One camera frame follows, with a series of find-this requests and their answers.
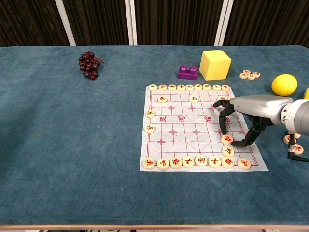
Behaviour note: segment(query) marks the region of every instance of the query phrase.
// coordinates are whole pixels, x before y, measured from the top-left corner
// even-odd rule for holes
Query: purple block
[[[178,79],[197,80],[197,67],[191,66],[188,70],[186,65],[181,65],[178,70]]]

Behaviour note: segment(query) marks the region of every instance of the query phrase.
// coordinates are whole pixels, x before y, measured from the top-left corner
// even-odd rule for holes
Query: yellow ball
[[[288,96],[297,89],[297,80],[292,75],[282,74],[273,80],[271,88],[279,96]]]

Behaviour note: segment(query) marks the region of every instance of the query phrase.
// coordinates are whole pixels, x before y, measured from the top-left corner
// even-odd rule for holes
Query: robotic hand
[[[218,100],[213,107],[223,106],[220,112],[219,124],[223,134],[226,134],[225,117],[237,111],[246,114],[252,126],[241,141],[233,141],[236,147],[246,147],[254,143],[266,126],[285,125],[291,131],[288,158],[309,162],[294,155],[294,133],[309,135],[309,100],[296,100],[292,98],[273,95],[248,95],[235,97],[231,100]]]

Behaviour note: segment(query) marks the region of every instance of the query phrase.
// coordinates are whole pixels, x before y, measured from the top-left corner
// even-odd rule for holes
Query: dark curtain
[[[234,0],[224,45],[309,47],[309,0]]]
[[[124,0],[63,0],[76,45],[129,45]]]
[[[69,45],[55,0],[0,0],[0,46]]]
[[[138,45],[213,45],[223,0],[135,0]]]

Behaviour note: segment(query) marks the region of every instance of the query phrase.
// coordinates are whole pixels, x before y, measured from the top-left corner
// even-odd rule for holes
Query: chessboard
[[[160,96],[166,96],[165,103],[159,103]],[[197,103],[189,101],[191,96],[198,97]],[[147,118],[143,115],[143,128],[147,124],[153,124],[155,131],[146,133],[143,128],[142,147],[140,156],[141,171],[162,172],[157,168],[156,162],[161,158],[171,160],[174,157],[193,159],[198,155],[204,155],[208,159],[212,156],[222,158],[222,149],[226,146],[222,143],[222,132],[219,126],[219,113],[223,107],[214,108],[212,105],[218,99],[230,99],[234,94],[229,91],[192,90],[192,91],[150,91],[145,88],[144,112],[155,111],[155,117]],[[227,134],[234,140],[242,140],[248,132],[248,127],[241,113],[234,112],[226,117]],[[234,166],[226,169],[223,166],[212,168],[208,164],[199,167],[196,164],[192,168],[181,167],[173,169],[169,167],[164,172],[243,172],[237,166],[237,160],[246,158],[251,163],[248,171],[268,171],[256,143],[246,147],[233,147]],[[154,159],[154,168],[145,169],[142,165],[144,158]]]

